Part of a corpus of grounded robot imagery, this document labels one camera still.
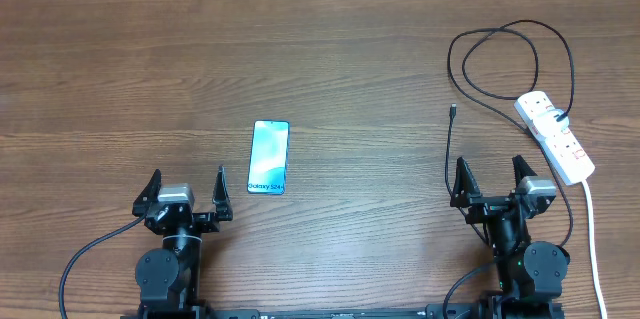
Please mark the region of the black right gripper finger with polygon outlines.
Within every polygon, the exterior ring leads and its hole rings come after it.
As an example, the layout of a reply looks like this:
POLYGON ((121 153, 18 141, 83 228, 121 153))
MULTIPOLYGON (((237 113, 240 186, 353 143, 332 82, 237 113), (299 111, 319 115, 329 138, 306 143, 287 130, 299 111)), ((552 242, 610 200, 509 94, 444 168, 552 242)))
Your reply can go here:
POLYGON ((463 157, 459 157, 456 160, 456 175, 450 195, 450 206, 468 208, 478 205, 481 198, 482 193, 469 164, 463 157))
POLYGON ((537 178, 536 172, 521 155, 514 156, 512 158, 512 164, 517 189, 526 188, 530 184, 531 179, 537 178))

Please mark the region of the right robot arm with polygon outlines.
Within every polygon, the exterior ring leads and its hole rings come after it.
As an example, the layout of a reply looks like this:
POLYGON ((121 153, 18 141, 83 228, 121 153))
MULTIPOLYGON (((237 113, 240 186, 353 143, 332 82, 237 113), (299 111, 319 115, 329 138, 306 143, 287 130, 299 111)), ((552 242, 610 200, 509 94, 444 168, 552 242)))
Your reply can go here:
POLYGON ((562 294, 569 253, 561 246, 533 241, 527 221, 543 214, 556 197, 557 188, 538 176, 522 156, 512 159, 515 188, 504 196, 482 194, 471 168, 462 157, 456 161, 456 178, 450 205, 466 211, 469 225, 480 224, 492 248, 493 260, 459 279, 446 294, 442 316, 460 318, 562 318, 554 299, 562 294), (466 280, 494 267, 498 291, 484 292, 476 302, 449 306, 451 297, 466 280))

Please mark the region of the blue Samsung Galaxy smartphone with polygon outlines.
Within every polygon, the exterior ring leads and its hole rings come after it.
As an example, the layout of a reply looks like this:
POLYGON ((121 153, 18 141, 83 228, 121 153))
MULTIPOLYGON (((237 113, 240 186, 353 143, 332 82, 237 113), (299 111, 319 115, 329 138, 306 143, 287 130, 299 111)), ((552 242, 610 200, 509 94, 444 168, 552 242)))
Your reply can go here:
POLYGON ((254 123, 247 190, 252 194, 282 195, 286 190, 290 124, 258 120, 254 123))

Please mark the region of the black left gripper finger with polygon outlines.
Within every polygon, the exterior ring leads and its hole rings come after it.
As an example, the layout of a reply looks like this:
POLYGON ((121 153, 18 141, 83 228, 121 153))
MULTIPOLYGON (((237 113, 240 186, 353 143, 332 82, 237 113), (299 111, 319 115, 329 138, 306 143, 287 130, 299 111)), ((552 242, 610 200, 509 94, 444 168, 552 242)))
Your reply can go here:
POLYGON ((135 217, 145 216, 152 204, 157 202, 158 193, 162 185, 162 174, 156 169, 148 184, 141 191, 132 205, 132 214, 135 217))
POLYGON ((212 203, 215 206, 217 221, 233 220, 233 209, 226 185, 226 171, 223 166, 220 166, 218 169, 213 190, 212 203))

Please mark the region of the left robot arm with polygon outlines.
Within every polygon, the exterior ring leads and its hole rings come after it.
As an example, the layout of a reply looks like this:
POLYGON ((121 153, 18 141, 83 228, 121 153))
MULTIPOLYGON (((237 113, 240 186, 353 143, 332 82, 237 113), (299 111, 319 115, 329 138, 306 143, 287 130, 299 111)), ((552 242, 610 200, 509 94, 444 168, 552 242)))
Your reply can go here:
POLYGON ((209 212, 193 210, 195 196, 187 183, 165 185, 156 170, 133 203, 132 214, 162 237, 162 245, 136 264, 140 288, 139 318, 213 318, 199 297, 202 236, 218 232, 233 219, 224 167, 218 169, 209 212))

